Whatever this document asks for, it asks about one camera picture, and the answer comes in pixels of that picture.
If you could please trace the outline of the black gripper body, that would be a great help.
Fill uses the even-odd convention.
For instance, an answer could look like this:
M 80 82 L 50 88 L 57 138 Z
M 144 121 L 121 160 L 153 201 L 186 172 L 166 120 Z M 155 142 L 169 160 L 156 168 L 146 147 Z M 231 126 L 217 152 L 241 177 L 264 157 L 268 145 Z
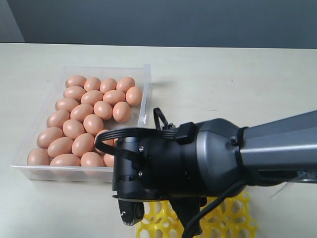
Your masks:
M 178 197 L 170 200 L 170 205 L 183 228 L 186 228 L 190 221 L 200 212 L 200 208 L 206 204 L 206 197 Z

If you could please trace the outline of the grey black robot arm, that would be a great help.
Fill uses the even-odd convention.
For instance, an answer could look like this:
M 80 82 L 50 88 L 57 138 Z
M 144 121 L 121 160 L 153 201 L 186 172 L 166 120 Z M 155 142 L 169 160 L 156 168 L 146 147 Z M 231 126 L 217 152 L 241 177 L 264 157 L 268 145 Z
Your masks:
M 238 127 L 225 119 L 185 123 L 172 130 L 122 129 L 113 189 L 123 223 L 142 220 L 145 201 L 167 200 L 185 237 L 202 233 L 200 208 L 209 196 L 223 201 L 245 186 L 317 179 L 317 114 Z

